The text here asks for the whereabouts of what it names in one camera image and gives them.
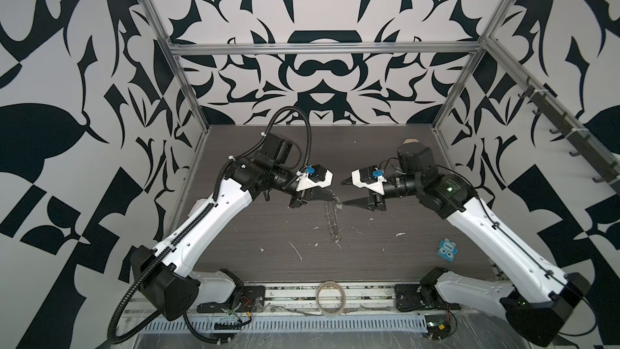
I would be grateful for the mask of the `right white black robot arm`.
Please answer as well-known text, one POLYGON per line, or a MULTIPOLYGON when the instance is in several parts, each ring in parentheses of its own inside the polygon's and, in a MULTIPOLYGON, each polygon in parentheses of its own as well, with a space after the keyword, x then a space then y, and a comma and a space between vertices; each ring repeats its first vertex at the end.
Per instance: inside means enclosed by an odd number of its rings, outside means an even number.
POLYGON ((383 210, 385 201, 415 196, 426 208, 468 236, 506 275, 502 282, 477 280, 434 268, 421 287, 446 304, 464 305, 499 317, 521 337, 547 347, 584 301, 591 287, 579 273, 550 263, 510 229, 459 174, 415 171, 392 178, 374 166, 355 170, 343 184, 365 188, 367 199, 350 206, 383 210))

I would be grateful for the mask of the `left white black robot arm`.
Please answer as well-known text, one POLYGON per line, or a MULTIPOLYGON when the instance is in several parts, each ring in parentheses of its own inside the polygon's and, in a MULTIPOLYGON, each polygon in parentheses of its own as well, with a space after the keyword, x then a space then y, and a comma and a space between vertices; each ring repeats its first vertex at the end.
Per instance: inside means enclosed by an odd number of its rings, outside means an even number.
POLYGON ((232 163, 216 182, 213 194, 200 200, 189 218, 155 247, 140 247, 131 265, 140 292, 168 321, 181 318, 194 305, 214 304, 235 310, 243 283, 231 271, 195 271, 203 252, 242 210, 264 192, 289 195, 290 208, 312 200, 332 200, 333 174, 321 165, 291 173, 279 166, 264 168, 245 159, 232 163))

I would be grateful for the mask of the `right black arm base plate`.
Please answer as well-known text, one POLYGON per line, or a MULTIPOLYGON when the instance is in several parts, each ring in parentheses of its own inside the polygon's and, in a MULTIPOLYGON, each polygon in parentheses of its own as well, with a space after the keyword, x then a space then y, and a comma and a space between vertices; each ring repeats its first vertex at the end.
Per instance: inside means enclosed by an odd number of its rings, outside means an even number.
POLYGON ((418 284, 396 284, 394 286, 396 308, 408 313, 423 310, 461 310, 459 304, 447 303, 439 295, 435 285, 439 277, 447 273, 445 268, 434 268, 418 284))

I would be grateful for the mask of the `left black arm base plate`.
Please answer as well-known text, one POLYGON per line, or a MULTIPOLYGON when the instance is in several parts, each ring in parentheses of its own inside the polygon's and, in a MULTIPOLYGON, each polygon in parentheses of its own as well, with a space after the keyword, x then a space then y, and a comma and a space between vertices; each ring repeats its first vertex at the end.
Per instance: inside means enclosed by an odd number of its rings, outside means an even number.
POLYGON ((226 313, 251 312, 255 308, 263 307, 266 297, 266 287, 263 285, 244 286, 242 289, 234 290, 227 302, 218 304, 215 302, 203 303, 197 306, 198 313, 226 313))

